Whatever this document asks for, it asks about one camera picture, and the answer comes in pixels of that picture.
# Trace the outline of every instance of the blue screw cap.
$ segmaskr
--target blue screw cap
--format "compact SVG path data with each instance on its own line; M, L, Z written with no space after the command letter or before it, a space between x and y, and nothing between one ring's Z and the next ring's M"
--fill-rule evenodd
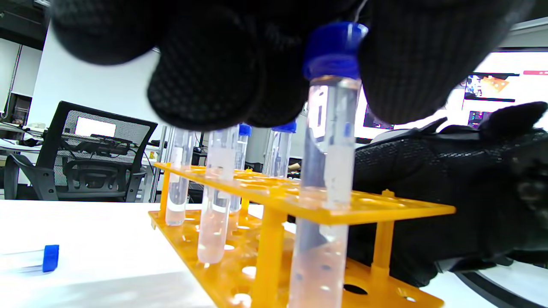
M331 75L359 79L356 55L367 32L367 27L353 22L337 22L315 30L305 52L305 78Z
M239 126L239 135L240 136L251 136L251 126L247 124L240 124Z
M282 133L291 133L294 134L297 132L297 122L296 120L293 120L287 124L272 127L272 130L275 132L282 132Z
M44 259L42 272L53 272L59 264L59 245L47 245L44 247Z

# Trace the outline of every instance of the computer monitor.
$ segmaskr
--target computer monitor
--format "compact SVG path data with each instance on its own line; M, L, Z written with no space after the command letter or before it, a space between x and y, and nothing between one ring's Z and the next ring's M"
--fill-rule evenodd
M363 92L358 101L355 136L367 143L391 129L420 128L442 117L444 127L456 124L477 128L494 111L533 101L548 101L548 48L503 48L490 53L474 72L450 93L434 115L407 124L391 125L371 113ZM538 128L548 127L548 115Z
M84 117L76 120L75 134L79 136L91 136L92 134L114 137L116 124L101 122Z

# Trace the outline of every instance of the clear plastic test tube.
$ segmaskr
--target clear plastic test tube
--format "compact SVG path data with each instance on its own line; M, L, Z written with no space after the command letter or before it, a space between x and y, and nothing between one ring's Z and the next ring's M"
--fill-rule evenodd
M238 132L239 126L233 126L209 133L206 177L234 178ZM198 236L198 259L202 263L218 263L225 254L231 200L227 192L204 187Z
M0 273L52 272L59 262L59 245L28 252L0 254Z
M194 151L195 133L185 129L175 129L171 164L174 168L190 168ZM185 221L185 209L189 192L189 180L176 174L169 177L168 204L165 223L180 226Z
M243 170L246 167L247 141L251 136L251 126L240 124L238 129L238 141L236 143L235 170ZM229 227L234 230L238 227L239 211L242 209L242 198L232 195L230 202Z
M361 88L356 53L366 33L362 25L341 22L319 28L309 40L304 69L310 80L309 114L300 202L324 196L323 208L350 205ZM340 308L348 226L299 218L296 225L288 307Z
M291 149L291 135L297 132L295 120L282 126L272 128L272 147L266 159L265 174L277 178L287 177L289 165L289 150Z

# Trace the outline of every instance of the gloved hand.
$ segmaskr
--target gloved hand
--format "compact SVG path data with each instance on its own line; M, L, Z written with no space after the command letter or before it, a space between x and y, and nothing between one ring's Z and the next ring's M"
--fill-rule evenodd
M442 107L533 3L55 0L51 25L69 52L96 64L124 63L158 46L153 109L174 126L205 131L293 120L308 94L309 34L358 21L370 29L358 54L368 104L383 121L402 124Z
M356 151L353 189L455 206L454 215L395 223L391 275L422 287L440 271L478 270L507 256L548 262L547 109L495 111L479 129L443 120ZM348 257L373 258L375 225L351 226Z

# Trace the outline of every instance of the yellow test tube rack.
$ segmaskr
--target yellow test tube rack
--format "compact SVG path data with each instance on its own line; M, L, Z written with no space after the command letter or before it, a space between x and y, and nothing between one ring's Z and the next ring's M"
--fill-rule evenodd
M283 223L287 215L323 225L377 223L375 251L371 267L347 259L345 284L367 291L367 295L343 291L342 308L362 307L442 307L443 301L389 276L394 222L455 213L441 204L382 195L352 193L348 210L321 208L324 191L299 201L299 183L269 178L255 172L236 171L232 181L207 178L203 167L164 170L160 211L149 212L152 226L159 228L179 257L219 308L286 308L289 297L294 234ZM198 261L200 211L187 211L182 226L165 224L170 174L242 197L238 225L227 235L225 255L218 264ZM262 219L248 214L249 200L262 204Z

